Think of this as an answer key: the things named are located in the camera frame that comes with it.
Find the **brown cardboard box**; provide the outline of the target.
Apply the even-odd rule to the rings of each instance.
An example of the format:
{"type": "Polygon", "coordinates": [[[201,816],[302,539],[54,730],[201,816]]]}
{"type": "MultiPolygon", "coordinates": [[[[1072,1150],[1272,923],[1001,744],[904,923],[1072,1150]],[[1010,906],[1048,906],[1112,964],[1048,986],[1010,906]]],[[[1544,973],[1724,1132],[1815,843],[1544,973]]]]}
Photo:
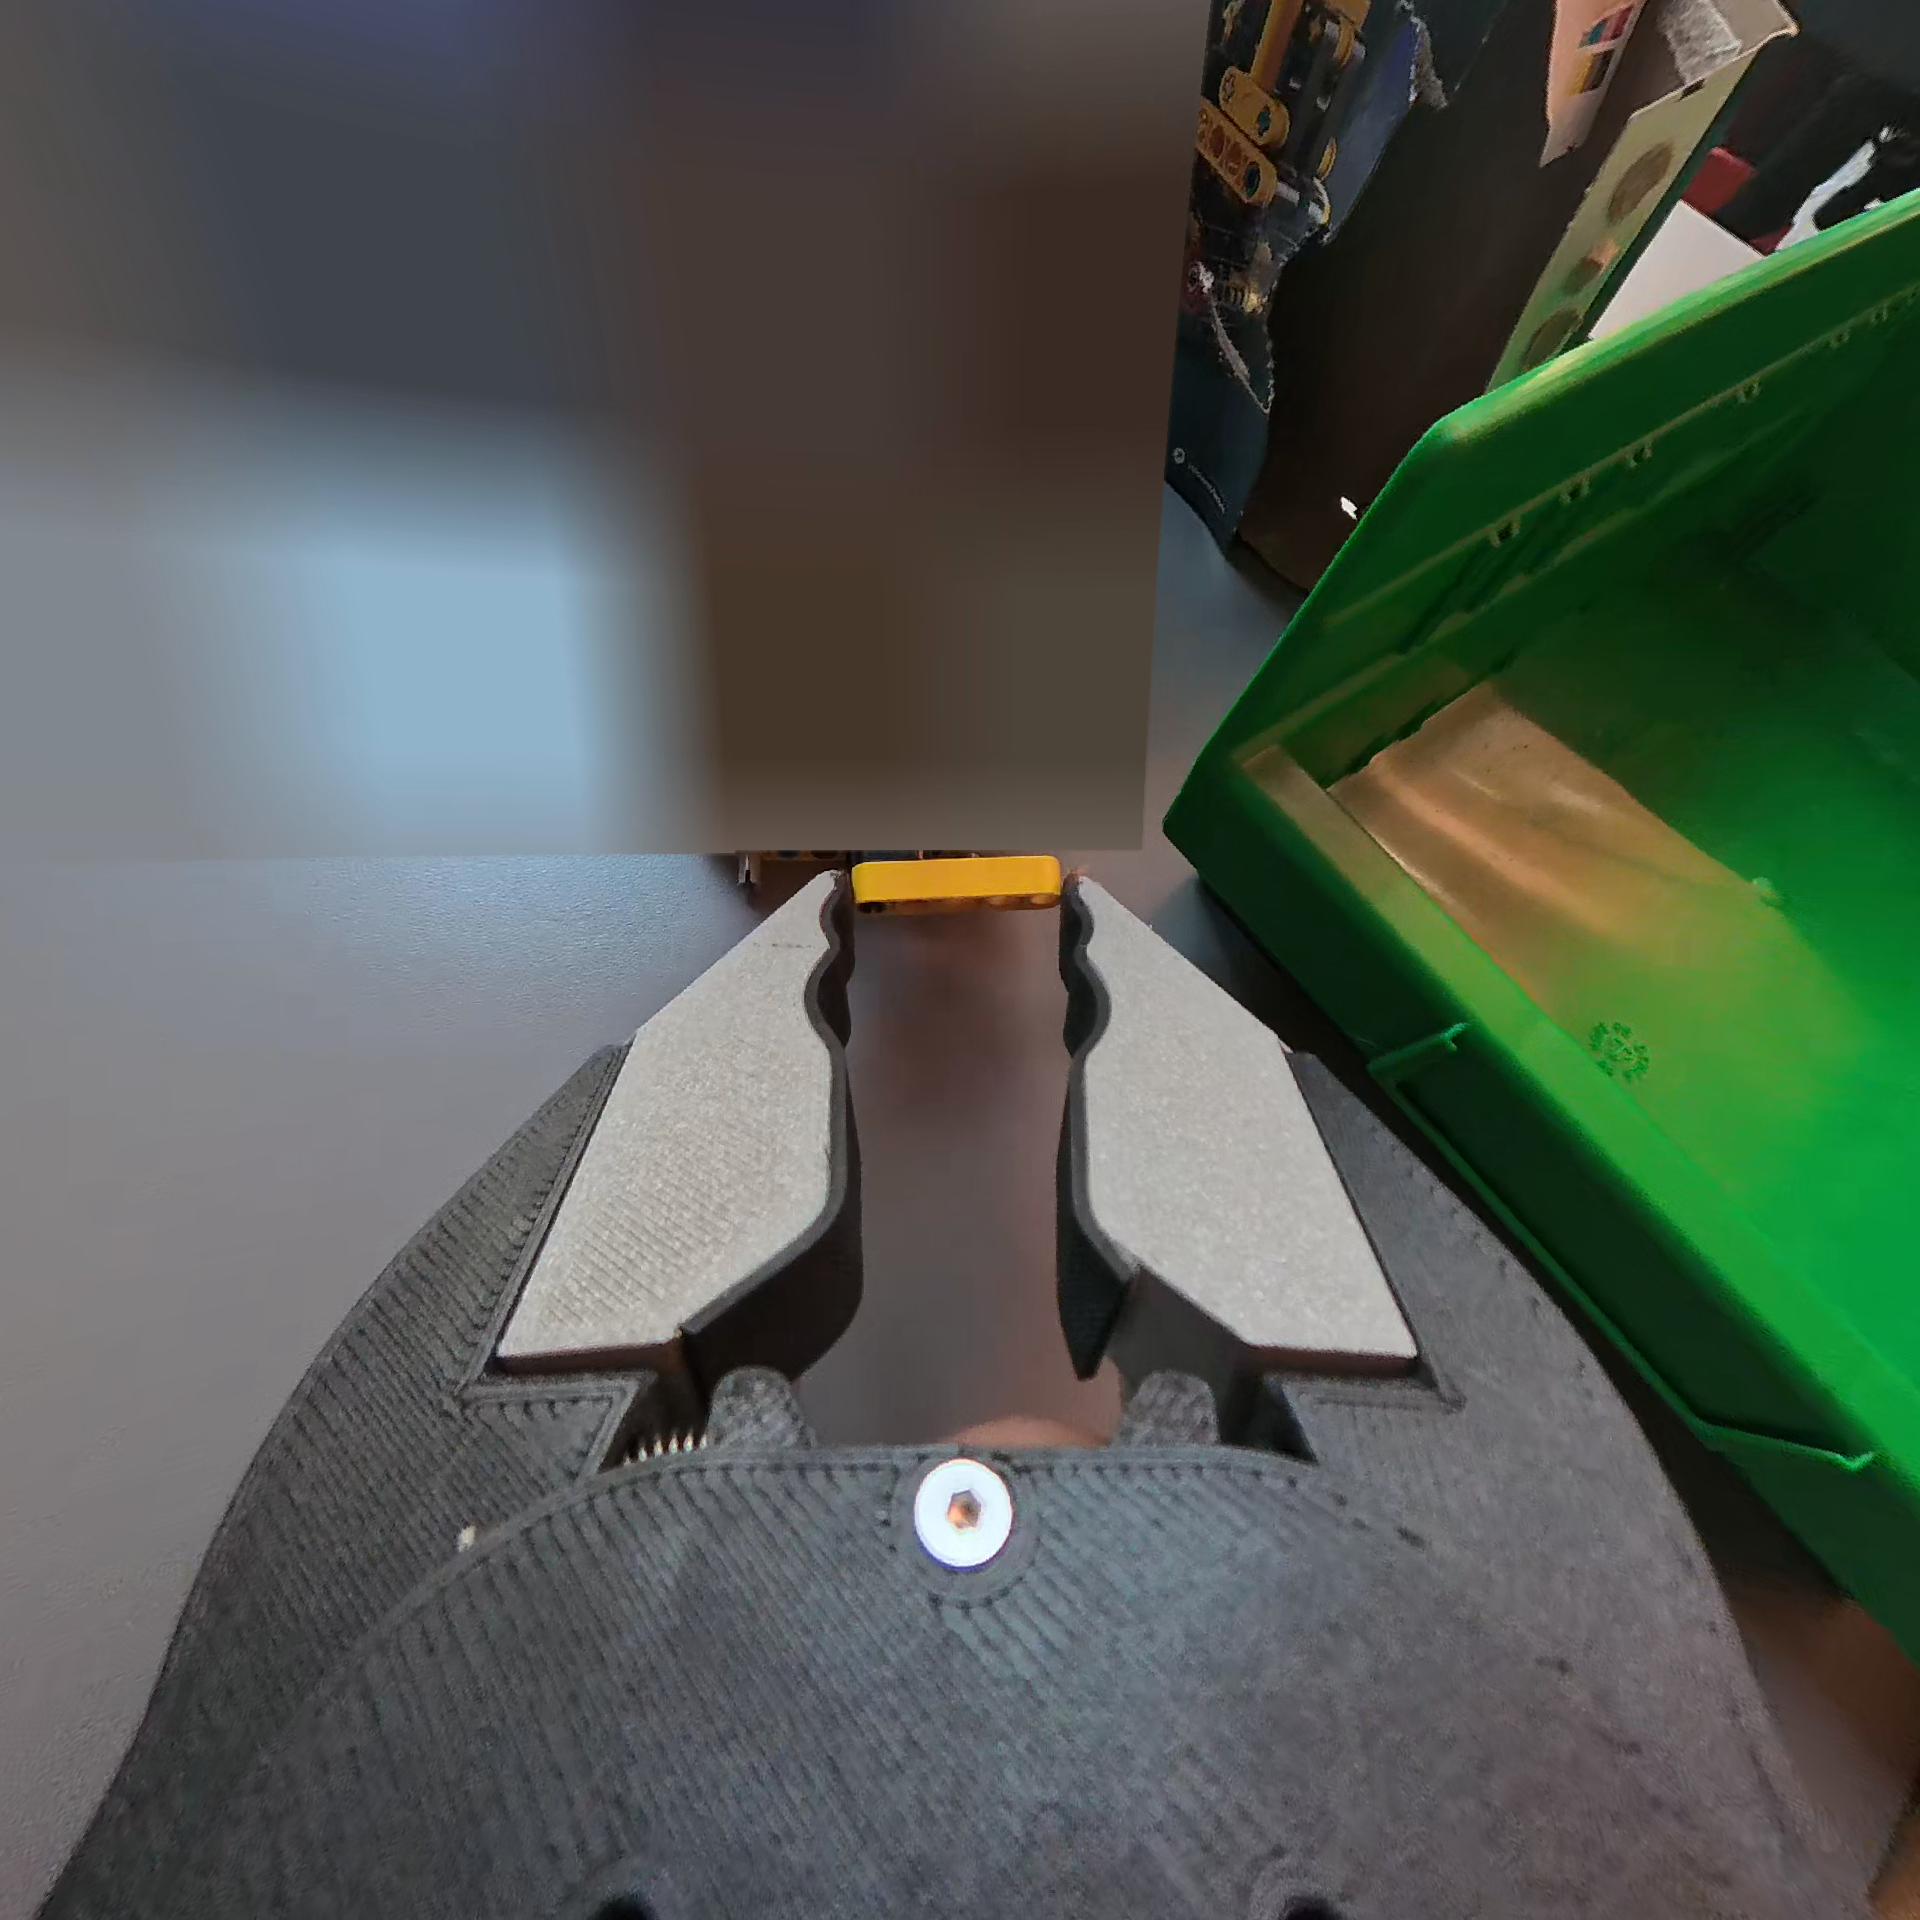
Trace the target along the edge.
{"type": "Polygon", "coordinates": [[[1422,2],[1411,106],[1268,312],[1265,466],[1240,539],[1311,589],[1440,416],[1588,337],[1714,144],[1787,2],[1422,2]]]}

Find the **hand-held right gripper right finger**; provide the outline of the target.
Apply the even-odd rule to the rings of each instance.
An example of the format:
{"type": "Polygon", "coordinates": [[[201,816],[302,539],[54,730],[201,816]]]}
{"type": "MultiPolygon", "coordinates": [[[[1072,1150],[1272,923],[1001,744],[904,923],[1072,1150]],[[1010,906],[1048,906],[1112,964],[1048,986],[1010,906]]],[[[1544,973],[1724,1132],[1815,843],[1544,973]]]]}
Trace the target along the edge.
{"type": "Polygon", "coordinates": [[[1060,972],[1074,1373],[1415,1373],[1421,1346],[1284,1040],[1091,877],[1062,886],[1060,972]]]}

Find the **yellow black lego model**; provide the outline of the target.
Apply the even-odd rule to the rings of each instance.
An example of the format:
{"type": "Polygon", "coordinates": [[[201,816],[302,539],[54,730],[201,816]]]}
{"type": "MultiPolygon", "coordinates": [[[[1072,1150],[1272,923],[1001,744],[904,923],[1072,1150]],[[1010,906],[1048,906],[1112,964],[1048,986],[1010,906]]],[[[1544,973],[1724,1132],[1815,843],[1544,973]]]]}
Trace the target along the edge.
{"type": "Polygon", "coordinates": [[[738,882],[757,889],[770,867],[831,867],[852,880],[865,917],[937,917],[962,910],[1047,910],[1062,897],[1052,853],[995,852],[738,852],[738,882]]]}

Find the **dark lego set box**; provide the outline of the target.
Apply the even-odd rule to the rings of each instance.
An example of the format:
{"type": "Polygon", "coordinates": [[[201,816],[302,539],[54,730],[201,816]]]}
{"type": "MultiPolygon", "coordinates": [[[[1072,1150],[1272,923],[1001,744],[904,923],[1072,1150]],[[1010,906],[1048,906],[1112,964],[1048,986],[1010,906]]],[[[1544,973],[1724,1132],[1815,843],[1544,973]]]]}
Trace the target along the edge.
{"type": "Polygon", "coordinates": [[[1212,2],[1165,482],[1225,550],[1265,460],[1268,314],[1411,109],[1445,109],[1502,2],[1212,2]]]}

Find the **green plastic bin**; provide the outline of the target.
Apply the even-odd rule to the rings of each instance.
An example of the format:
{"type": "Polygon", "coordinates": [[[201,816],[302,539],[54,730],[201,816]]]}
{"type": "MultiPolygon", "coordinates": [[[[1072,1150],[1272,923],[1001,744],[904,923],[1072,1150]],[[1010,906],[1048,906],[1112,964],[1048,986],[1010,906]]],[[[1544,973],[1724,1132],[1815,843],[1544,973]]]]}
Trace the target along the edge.
{"type": "Polygon", "coordinates": [[[1918,1657],[1918,193],[1458,406],[1165,836],[1918,1657]]]}

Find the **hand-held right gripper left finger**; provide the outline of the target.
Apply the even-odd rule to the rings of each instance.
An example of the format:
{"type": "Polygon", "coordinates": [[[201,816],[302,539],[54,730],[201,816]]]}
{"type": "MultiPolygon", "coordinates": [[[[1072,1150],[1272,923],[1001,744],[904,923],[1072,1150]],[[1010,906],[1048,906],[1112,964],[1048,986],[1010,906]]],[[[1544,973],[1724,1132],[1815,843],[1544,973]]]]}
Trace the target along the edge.
{"type": "Polygon", "coordinates": [[[632,1036],[517,1284],[508,1373],[800,1380],[864,1293],[852,886],[802,882],[632,1036]]]}

